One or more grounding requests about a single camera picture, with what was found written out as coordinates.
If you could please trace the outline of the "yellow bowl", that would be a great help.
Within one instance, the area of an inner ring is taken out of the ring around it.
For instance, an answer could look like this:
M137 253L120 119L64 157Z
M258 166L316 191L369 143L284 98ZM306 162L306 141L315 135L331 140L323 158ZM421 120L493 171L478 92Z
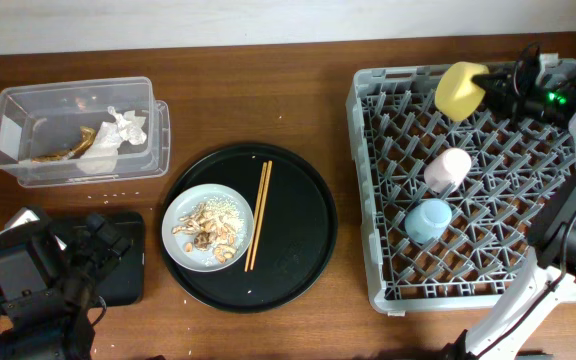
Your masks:
M485 91L473 83L472 78L488 73L488 67L482 64L453 64L439 81L435 106L452 121L462 122L477 109L485 96Z

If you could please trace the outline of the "pink cup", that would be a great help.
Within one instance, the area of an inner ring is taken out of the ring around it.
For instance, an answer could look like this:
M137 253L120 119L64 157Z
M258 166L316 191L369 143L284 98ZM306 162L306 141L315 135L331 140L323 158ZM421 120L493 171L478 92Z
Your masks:
M449 148L431 161L424 171L424 181L436 193L454 192L472 166L470 155L460 148Z

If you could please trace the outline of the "blue cup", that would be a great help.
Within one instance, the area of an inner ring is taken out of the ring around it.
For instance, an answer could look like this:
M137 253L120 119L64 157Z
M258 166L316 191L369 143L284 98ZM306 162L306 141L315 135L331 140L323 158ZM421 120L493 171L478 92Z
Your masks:
M441 199L428 199L419 203L404 219L404 228L409 238L425 244L440 237L451 223L450 205Z

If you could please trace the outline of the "grey plate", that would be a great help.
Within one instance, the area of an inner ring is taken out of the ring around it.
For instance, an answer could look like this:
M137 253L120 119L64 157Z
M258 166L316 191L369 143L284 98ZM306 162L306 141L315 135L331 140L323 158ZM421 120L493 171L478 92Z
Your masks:
M171 233L171 229L179 223L180 217L189 214L195 205L210 198L233 201L240 212L240 217L244 221L236 242L237 253L233 260L224 264L218 263L211 251L207 253L197 251L186 253L183 247L192 240L192 236L184 234L173 235ZM161 225L165 254L170 256L174 264L181 266L183 269L200 273L216 272L233 265L245 255L252 239L252 232L253 212L248 202L235 190L218 184L203 184L183 191L166 209Z

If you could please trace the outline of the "white napkin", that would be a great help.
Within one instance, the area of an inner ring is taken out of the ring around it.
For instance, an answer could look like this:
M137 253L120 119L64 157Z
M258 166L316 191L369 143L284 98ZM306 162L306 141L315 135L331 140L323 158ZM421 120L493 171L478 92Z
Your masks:
M142 129L146 116L137 116L134 110L121 114L113 106L109 106L107 112L115 121L101 124L93 144L81 156L84 162L80 162L78 168L85 174L113 172L124 142L143 145L147 140Z

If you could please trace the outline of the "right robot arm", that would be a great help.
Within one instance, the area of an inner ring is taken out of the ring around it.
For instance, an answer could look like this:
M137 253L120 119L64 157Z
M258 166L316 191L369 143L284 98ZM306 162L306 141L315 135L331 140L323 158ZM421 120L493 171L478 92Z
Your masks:
M553 86L542 83L546 55L521 54L509 70L458 62L442 75L435 105L461 122L479 105L512 120L529 118L566 130L576 164L576 72ZM443 359L514 359L562 301L576 293L576 168L544 205L526 238L527 259L488 315L441 351Z

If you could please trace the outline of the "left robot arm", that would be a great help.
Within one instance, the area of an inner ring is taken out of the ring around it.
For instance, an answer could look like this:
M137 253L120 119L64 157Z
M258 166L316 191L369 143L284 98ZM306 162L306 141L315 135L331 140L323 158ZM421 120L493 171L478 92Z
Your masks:
M21 208L0 232L0 359L88 359L105 300L97 286L132 248L108 218L77 233L42 208Z

